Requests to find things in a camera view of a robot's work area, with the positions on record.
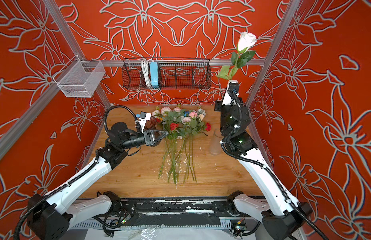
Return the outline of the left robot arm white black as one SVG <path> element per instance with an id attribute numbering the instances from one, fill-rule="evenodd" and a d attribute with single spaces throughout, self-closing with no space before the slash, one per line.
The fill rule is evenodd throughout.
<path id="1" fill-rule="evenodd" d="M 14 229 L 15 240 L 20 238 L 20 230 L 24 223 L 41 240 L 58 240 L 79 222 L 108 213 L 117 202 L 108 195 L 101 195 L 82 207 L 76 207 L 73 203 L 98 179 L 110 173 L 129 156 L 129 150 L 140 149 L 142 146 L 157 146 L 168 136 L 167 131 L 145 130 L 145 124 L 150 120 L 151 114 L 141 112 L 136 115 L 126 106 L 122 108 L 132 115 L 136 129 L 129 129 L 124 122 L 115 123 L 109 128 L 108 114 L 118 107 L 112 106 L 104 113 L 103 125 L 108 135 L 104 148 L 96 150 L 93 160 L 59 187 L 44 196 L 35 194 L 29 199 L 27 211 Z"/>

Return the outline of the clear ribbed glass vase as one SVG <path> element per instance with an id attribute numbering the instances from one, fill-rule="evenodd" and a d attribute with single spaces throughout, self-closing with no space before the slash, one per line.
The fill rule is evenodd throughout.
<path id="1" fill-rule="evenodd" d="M 221 134 L 220 129 L 215 129 L 209 145 L 209 153 L 213 156 L 217 156 L 222 153 L 221 148 L 221 140 L 223 139 L 223 135 Z"/>

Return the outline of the white rose stem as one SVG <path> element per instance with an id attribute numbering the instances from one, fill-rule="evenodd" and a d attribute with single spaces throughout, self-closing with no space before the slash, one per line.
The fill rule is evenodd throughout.
<path id="1" fill-rule="evenodd" d="M 236 51 L 231 55 L 231 66 L 222 66 L 216 76 L 220 79 L 233 80 L 237 71 L 253 59 L 256 51 L 251 50 L 251 48 L 256 42 L 256 35 L 242 32 L 236 45 Z"/>

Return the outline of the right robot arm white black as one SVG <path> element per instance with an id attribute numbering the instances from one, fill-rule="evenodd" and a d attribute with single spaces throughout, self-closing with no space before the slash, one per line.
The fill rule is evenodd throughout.
<path id="1" fill-rule="evenodd" d="M 228 81 L 224 97 L 215 102 L 220 112 L 220 146 L 225 154 L 238 160 L 255 181 L 266 202 L 237 191 L 229 200 L 233 212 L 243 213 L 260 222 L 274 240 L 292 238 L 292 233 L 309 225 L 322 239 L 327 236 L 310 219 L 312 207 L 300 202 L 279 180 L 262 156 L 246 128 L 251 122 L 248 108 L 239 94 L 238 81 Z"/>

